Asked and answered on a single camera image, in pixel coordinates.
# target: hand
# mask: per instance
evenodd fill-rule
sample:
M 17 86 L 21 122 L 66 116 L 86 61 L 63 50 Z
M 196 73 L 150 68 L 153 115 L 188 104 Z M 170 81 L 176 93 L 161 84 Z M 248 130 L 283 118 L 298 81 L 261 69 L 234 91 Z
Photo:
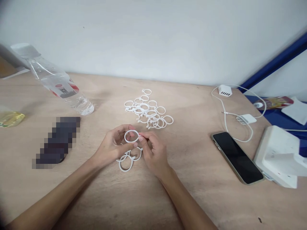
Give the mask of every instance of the hand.
M 105 138 L 92 156 L 94 162 L 98 163 L 99 167 L 104 167 L 120 158 L 128 150 L 132 150 L 138 146 L 136 142 L 121 145 L 124 135 L 128 130 L 135 130 L 132 125 L 121 125 L 106 133 Z M 130 141 L 130 137 L 134 137 L 134 132 L 126 135 L 126 139 Z
M 143 155 L 149 170 L 160 180 L 170 173 L 170 165 L 167 162 L 166 145 L 161 141 L 154 132 L 139 133 L 138 138 L 143 147 Z M 153 145 L 150 149 L 147 139 Z

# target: smartphone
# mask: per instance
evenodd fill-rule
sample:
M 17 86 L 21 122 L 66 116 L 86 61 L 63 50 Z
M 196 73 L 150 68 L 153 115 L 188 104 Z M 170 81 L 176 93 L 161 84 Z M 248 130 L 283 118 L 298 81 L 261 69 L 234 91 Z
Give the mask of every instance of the smartphone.
M 228 132 L 211 134 L 211 139 L 243 184 L 252 185 L 264 179 L 254 162 Z

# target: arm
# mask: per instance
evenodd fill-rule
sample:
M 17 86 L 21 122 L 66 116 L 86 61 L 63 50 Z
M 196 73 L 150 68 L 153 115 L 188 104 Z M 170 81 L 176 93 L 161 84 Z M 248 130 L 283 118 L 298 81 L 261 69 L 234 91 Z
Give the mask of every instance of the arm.
M 96 153 L 90 159 L 46 196 L 9 223 L 7 228 L 12 230 L 52 229 L 67 206 L 100 169 L 137 146 L 137 143 L 120 145 L 125 132 L 130 129 L 134 129 L 134 127 L 121 125 L 107 132 Z
M 139 133 L 139 135 L 141 135 L 139 140 L 143 146 L 146 165 L 165 187 L 185 229 L 217 229 L 168 164 L 166 145 L 153 132 Z M 152 143 L 152 149 L 146 138 Z

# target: pile of plastic rings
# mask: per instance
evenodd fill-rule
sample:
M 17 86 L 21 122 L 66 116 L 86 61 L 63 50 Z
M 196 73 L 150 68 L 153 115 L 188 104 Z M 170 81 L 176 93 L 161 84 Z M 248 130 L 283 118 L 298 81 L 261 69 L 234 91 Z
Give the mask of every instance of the pile of plastic rings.
M 167 125 L 171 125 L 174 119 L 169 115 L 164 115 L 166 109 L 163 106 L 158 106 L 156 101 L 149 100 L 149 95 L 151 95 L 152 91 L 150 89 L 142 89 L 142 93 L 144 94 L 134 99 L 134 101 L 126 101 L 124 103 L 126 107 L 125 111 L 135 113 L 138 116 L 137 121 L 147 124 L 146 128 L 148 129 L 161 129 L 165 128 Z M 147 121 L 140 120 L 141 117 L 146 117 Z

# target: bottle cap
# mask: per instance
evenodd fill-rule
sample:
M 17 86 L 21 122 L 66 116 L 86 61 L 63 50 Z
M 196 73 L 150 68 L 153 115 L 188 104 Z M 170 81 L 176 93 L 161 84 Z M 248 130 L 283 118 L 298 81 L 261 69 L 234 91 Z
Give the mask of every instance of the bottle cap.
M 11 46 L 12 50 L 24 59 L 36 58 L 41 54 L 29 43 L 19 43 Z
M 257 102 L 253 104 L 256 108 L 261 108 L 263 106 L 263 103 Z

